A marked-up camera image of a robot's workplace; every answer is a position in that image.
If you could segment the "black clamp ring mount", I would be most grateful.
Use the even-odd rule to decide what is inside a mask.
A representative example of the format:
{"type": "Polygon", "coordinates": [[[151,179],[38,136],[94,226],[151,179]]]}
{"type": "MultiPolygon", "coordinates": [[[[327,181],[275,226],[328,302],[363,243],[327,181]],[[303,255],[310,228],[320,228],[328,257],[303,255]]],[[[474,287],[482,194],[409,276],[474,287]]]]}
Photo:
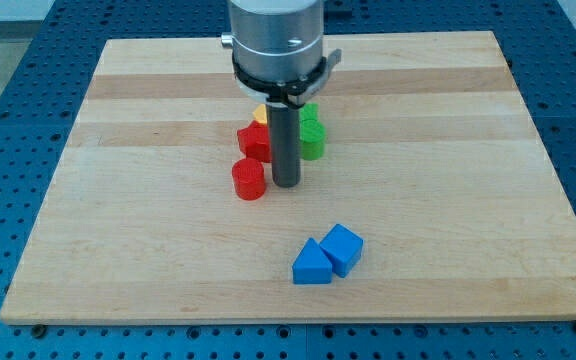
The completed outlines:
{"type": "Polygon", "coordinates": [[[232,58],[232,65],[238,86],[253,100],[272,107],[300,109],[325,87],[333,68],[341,60],[342,50],[334,49],[327,57],[321,57],[311,72],[288,82],[254,78],[235,58],[232,58]]]}

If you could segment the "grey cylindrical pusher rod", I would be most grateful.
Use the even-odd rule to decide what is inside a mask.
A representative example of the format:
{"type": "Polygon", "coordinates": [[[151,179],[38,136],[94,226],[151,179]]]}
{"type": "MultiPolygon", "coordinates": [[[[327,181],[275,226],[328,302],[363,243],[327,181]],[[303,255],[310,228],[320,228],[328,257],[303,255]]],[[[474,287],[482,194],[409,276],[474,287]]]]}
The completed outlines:
{"type": "Polygon", "coordinates": [[[301,179],[299,112],[269,106],[266,113],[273,182],[282,188],[294,187],[301,179]]]}

